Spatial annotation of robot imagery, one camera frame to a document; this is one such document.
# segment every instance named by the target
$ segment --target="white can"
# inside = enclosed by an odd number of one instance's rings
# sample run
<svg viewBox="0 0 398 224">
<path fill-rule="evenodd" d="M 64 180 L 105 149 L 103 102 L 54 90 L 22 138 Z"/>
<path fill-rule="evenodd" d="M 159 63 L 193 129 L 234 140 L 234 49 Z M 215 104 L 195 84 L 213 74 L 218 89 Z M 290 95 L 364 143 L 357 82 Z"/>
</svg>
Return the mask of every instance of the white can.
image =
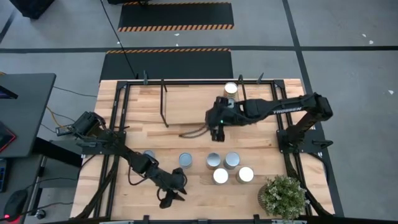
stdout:
<svg viewBox="0 0 398 224">
<path fill-rule="evenodd" d="M 225 184 L 227 180 L 228 180 L 228 172 L 226 171 L 226 169 L 218 168 L 217 170 L 214 171 L 213 182 L 216 185 Z"/>
<path fill-rule="evenodd" d="M 224 86 L 224 97 L 226 98 L 236 98 L 236 95 L 238 94 L 238 85 L 233 83 L 233 82 L 229 82 L 226 83 Z"/>
<path fill-rule="evenodd" d="M 246 184 L 252 181 L 254 172 L 250 167 L 242 167 L 236 174 L 236 180 L 241 184 Z"/>
</svg>

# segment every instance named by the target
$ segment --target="table leg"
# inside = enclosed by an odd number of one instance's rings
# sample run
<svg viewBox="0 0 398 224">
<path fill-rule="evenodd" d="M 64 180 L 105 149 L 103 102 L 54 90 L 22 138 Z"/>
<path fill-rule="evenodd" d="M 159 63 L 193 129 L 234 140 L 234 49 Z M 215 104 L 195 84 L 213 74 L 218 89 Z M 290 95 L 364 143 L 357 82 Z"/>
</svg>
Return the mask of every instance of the table leg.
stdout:
<svg viewBox="0 0 398 224">
<path fill-rule="evenodd" d="M 48 142 L 41 138 L 36 138 L 33 152 L 75 167 L 81 167 L 81 162 L 83 160 L 79 154 L 56 146 L 51 142 Z"/>
</svg>

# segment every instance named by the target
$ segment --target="plant pot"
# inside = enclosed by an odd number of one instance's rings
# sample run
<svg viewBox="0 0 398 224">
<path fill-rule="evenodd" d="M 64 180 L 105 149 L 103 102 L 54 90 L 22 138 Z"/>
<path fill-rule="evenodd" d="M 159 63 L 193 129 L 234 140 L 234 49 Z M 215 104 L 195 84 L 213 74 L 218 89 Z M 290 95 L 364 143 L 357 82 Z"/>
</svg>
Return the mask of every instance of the plant pot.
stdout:
<svg viewBox="0 0 398 224">
<path fill-rule="evenodd" d="M 260 188 L 259 193 L 257 194 L 257 201 L 261 208 L 266 211 L 266 202 L 261 198 L 261 195 L 264 195 L 264 192 L 267 190 L 267 185 L 264 185 Z"/>
</svg>

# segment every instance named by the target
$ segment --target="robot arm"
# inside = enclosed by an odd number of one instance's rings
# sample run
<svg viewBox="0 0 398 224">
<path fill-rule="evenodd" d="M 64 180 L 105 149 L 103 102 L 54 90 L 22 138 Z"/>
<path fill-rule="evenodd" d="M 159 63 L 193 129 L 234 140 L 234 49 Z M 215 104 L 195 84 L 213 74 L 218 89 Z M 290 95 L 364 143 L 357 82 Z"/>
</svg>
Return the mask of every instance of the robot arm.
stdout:
<svg viewBox="0 0 398 224">
<path fill-rule="evenodd" d="M 130 169 L 140 175 L 143 180 L 150 179 L 159 187 L 157 197 L 160 200 L 160 208 L 171 206 L 172 200 L 184 200 L 178 193 L 187 194 L 184 187 L 187 184 L 187 176 L 181 168 L 176 168 L 170 174 L 159 168 L 159 162 L 147 154 L 134 152 L 124 145 L 123 138 L 116 132 L 107 129 L 105 120 L 94 112 L 85 112 L 72 125 L 71 131 L 73 135 L 82 139 L 82 147 L 96 147 L 111 151 L 115 155 L 119 155 L 128 161 Z M 163 199 L 159 198 L 159 191 L 166 192 Z"/>
<path fill-rule="evenodd" d="M 217 97 L 212 109 L 206 112 L 206 125 L 212 140 L 224 141 L 223 126 L 254 124 L 273 114 L 294 111 L 306 111 L 307 114 L 296 125 L 287 128 L 291 141 L 299 141 L 316 122 L 333 116 L 328 100 L 316 93 L 284 100 L 250 99 L 233 104 L 227 98 Z"/>
</svg>

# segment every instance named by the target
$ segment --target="can lid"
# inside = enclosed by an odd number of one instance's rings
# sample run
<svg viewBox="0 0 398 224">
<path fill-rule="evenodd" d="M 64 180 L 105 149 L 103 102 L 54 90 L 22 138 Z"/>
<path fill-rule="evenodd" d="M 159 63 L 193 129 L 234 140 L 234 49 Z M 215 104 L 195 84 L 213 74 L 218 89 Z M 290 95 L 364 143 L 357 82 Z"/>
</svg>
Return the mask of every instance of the can lid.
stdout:
<svg viewBox="0 0 398 224">
<path fill-rule="evenodd" d="M 250 167 L 242 167 L 239 170 L 239 178 L 242 181 L 245 181 L 245 182 L 252 181 L 253 177 L 254 177 L 254 172 Z"/>
<path fill-rule="evenodd" d="M 226 157 L 225 157 L 225 161 L 228 165 L 230 166 L 237 166 L 239 165 L 240 162 L 240 158 L 238 153 L 236 152 L 229 152 Z"/>
<path fill-rule="evenodd" d="M 155 153 L 151 150 L 145 150 L 144 154 L 147 154 L 148 156 L 151 156 L 152 158 L 155 159 Z"/>
<path fill-rule="evenodd" d="M 184 152 L 183 154 L 180 155 L 180 166 L 186 167 L 191 165 L 192 163 L 192 156 L 189 153 Z"/>
<path fill-rule="evenodd" d="M 235 83 L 229 82 L 225 84 L 224 89 L 227 93 L 236 93 L 238 91 L 238 86 Z"/>
<path fill-rule="evenodd" d="M 220 163 L 221 157 L 219 154 L 212 152 L 207 156 L 207 164 L 209 164 L 209 166 L 216 167 Z"/>
<path fill-rule="evenodd" d="M 223 184 L 228 180 L 228 172 L 223 168 L 218 168 L 213 173 L 214 181 Z"/>
</svg>

